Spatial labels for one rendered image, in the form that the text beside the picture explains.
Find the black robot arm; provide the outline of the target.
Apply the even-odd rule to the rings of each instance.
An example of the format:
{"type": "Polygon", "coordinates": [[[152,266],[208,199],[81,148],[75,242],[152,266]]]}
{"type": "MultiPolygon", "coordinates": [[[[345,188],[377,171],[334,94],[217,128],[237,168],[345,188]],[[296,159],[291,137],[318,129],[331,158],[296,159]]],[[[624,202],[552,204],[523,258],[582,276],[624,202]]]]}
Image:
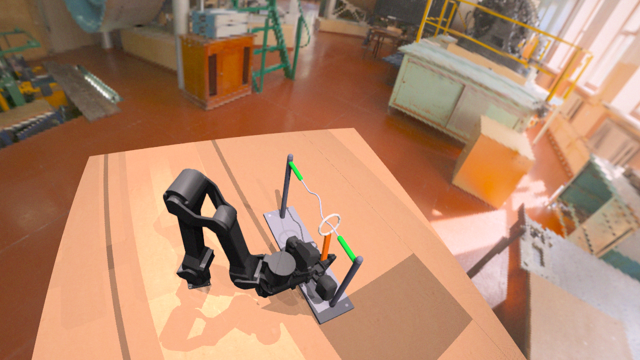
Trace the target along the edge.
{"type": "Polygon", "coordinates": [[[199,170],[183,169],[162,198],[168,213],[178,219],[185,255],[176,275],[187,281],[189,290],[211,285],[210,266],[215,255],[214,249],[205,246],[202,227],[216,234],[230,262],[230,280],[238,289],[254,289],[259,297],[267,298],[290,288],[295,269],[295,275],[300,277],[316,272],[314,265],[320,251],[301,239],[286,246],[291,254],[250,254],[237,210],[226,202],[218,185],[199,170]],[[201,214],[206,194],[216,209],[212,218],[201,214]]]}

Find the white loop with orange handle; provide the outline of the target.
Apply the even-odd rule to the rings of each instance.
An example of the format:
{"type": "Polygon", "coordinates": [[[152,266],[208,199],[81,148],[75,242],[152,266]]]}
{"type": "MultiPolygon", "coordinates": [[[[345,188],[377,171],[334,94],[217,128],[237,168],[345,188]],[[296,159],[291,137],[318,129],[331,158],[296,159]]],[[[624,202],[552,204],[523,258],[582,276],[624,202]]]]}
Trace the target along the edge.
{"type": "Polygon", "coordinates": [[[328,231],[327,233],[322,233],[322,226],[329,218],[333,216],[338,217],[338,223],[334,227],[334,229],[337,230],[342,219],[338,213],[327,215],[327,217],[324,218],[318,226],[318,234],[320,234],[321,236],[324,236],[323,248],[322,248],[321,259],[320,259],[321,261],[326,260],[329,255],[330,239],[331,239],[332,233],[334,232],[334,230],[331,230],[331,231],[328,231]]]}

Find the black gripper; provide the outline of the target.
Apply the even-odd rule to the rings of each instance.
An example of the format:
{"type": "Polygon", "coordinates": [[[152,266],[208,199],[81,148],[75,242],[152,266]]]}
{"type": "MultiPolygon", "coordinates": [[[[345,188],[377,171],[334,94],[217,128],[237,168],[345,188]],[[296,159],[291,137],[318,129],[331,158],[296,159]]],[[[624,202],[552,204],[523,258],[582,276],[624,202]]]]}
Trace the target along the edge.
{"type": "MultiPolygon", "coordinates": [[[[287,246],[294,240],[299,240],[296,235],[293,235],[286,240],[285,252],[289,253],[290,255],[292,254],[292,252],[287,249],[287,246]]],[[[313,275],[297,276],[295,274],[295,271],[297,271],[297,269],[294,269],[293,274],[289,278],[290,289],[292,291],[297,287],[297,285],[302,284],[303,282],[307,284],[310,283],[310,280],[314,280],[317,284],[315,291],[317,292],[318,296],[320,296],[323,301],[329,301],[333,299],[335,292],[338,289],[338,284],[330,275],[325,275],[325,272],[329,268],[329,266],[333,264],[334,260],[337,259],[337,256],[334,254],[329,254],[327,255],[326,260],[321,259],[322,255],[320,254],[316,263],[314,264],[314,269],[316,269],[316,271],[313,275]]]]}

